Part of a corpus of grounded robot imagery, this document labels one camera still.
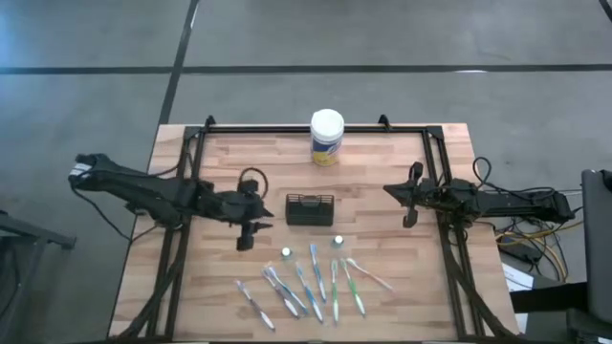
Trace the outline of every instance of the wooden tabletop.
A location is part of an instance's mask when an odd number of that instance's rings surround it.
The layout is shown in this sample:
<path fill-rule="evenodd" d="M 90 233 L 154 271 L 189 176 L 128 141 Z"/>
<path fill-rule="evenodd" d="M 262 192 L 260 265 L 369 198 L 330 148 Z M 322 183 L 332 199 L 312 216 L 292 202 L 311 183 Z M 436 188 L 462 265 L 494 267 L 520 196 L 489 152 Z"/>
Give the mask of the wooden tabletop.
<path fill-rule="evenodd" d="M 443 124 L 443 127 L 453 177 L 475 181 L 471 172 L 474 155 L 468 126 Z M 160 127 L 150 172 L 162 171 L 176 163 L 183 132 L 183 125 Z M 270 181 L 270 191 L 264 201 L 274 214 L 274 218 L 264 222 L 273 227 L 255 235 L 252 250 L 238 252 L 235 239 L 239 227 L 193 219 L 174 339 L 455 339 L 447 275 L 434 214 L 423 209 L 416 226 L 403 228 L 405 209 L 383 191 L 383 184 L 404 182 L 412 163 L 425 163 L 420 135 L 346 134 L 340 163 L 329 167 L 311 162 L 309 144 L 309 135 L 302 134 L 207 135 L 201 178 L 215 183 L 215 191 L 233 190 L 241 170 L 249 166 L 263 170 Z M 288 227 L 284 211 L 288 193 L 334 195 L 334 225 Z M 150 219 L 140 218 L 134 235 L 151 225 Z M 469 231 L 468 247 L 476 287 L 495 315 L 516 332 L 514 311 L 492 231 L 479 225 Z M 341 249 L 331 246 L 332 238 L 338 234 L 345 240 Z M 110 334 L 120 333 L 151 295 L 162 239 L 163 231 L 155 230 L 129 249 Z M 346 276 L 340 270 L 340 322 L 335 327 L 331 302 L 328 300 L 323 305 L 320 299 L 309 244 L 318 246 L 328 298 L 331 295 L 330 262 L 340 257 L 354 258 L 391 284 L 396 292 L 383 289 L 350 268 L 367 312 L 366 318 L 362 318 Z M 292 261 L 281 261 L 283 247 L 294 251 Z M 313 316 L 293 319 L 261 277 L 263 266 L 272 262 L 281 278 L 310 305 L 295 274 L 295 261 L 304 269 L 306 280 L 324 309 L 324 325 Z M 236 279 L 246 284 L 251 296 L 272 319 L 276 333 L 263 325 L 236 288 Z M 166 303 L 162 306 L 163 322 L 165 307 Z M 467 307 L 464 309 L 469 318 Z"/>

